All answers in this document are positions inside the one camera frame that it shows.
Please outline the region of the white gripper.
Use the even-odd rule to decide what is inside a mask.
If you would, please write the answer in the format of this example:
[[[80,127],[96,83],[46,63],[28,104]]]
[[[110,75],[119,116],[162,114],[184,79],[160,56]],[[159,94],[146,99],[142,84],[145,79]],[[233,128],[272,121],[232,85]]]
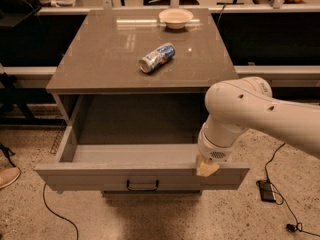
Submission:
[[[209,177],[219,168],[216,162],[227,161],[234,148],[235,135],[223,128],[210,128],[203,124],[198,135],[196,175]]]

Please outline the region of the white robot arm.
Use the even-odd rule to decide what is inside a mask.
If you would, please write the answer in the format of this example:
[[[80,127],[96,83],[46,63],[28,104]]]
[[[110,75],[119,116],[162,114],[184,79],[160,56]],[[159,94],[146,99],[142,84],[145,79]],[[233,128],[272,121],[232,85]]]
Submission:
[[[215,173],[248,129],[320,158],[320,106],[275,99],[269,84],[260,77],[212,85],[205,95],[205,106],[208,118],[198,136],[199,176]]]

